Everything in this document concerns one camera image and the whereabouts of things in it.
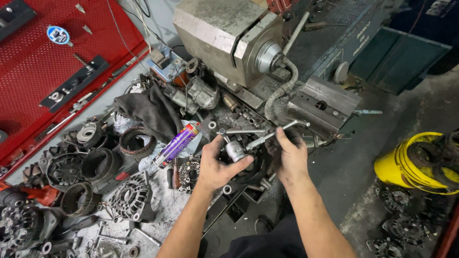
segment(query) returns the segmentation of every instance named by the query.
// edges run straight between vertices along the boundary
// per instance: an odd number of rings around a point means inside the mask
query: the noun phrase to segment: hand
[[[196,187],[203,187],[208,191],[215,191],[226,185],[237,173],[246,169],[252,162],[252,156],[246,156],[229,166],[219,162],[216,158],[224,142],[221,135],[202,148],[201,170]]]
[[[284,187],[292,188],[301,185],[305,179],[310,180],[308,173],[308,148],[302,139],[299,139],[299,148],[285,135],[282,127],[276,129],[276,138],[282,147],[282,166],[277,171],[277,177]]]

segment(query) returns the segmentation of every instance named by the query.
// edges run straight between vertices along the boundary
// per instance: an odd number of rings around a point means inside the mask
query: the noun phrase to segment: purple spray can
[[[189,123],[177,134],[171,142],[153,159],[159,168],[165,168],[176,158],[179,153],[193,140],[198,134],[198,125]]]

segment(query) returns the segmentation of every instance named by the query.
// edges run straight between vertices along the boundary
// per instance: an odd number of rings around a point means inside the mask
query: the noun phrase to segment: round sticker
[[[64,28],[58,26],[49,26],[46,35],[48,35],[48,38],[50,38],[52,42],[60,45],[65,45],[70,40],[68,32]]]

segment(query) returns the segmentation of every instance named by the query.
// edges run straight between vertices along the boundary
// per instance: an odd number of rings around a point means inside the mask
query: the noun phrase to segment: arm
[[[203,147],[198,182],[156,258],[196,258],[213,193],[253,162],[251,156],[229,166],[218,162],[216,157],[222,143],[223,137],[218,135]]]
[[[357,258],[325,209],[308,173],[308,149],[303,140],[295,146],[282,128],[276,130],[282,147],[282,167],[278,177],[287,191],[309,258]]]

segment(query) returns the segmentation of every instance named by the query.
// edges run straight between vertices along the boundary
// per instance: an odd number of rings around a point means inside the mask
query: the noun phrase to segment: black pants
[[[285,216],[264,235],[244,236],[231,241],[221,258],[307,258],[294,215]]]

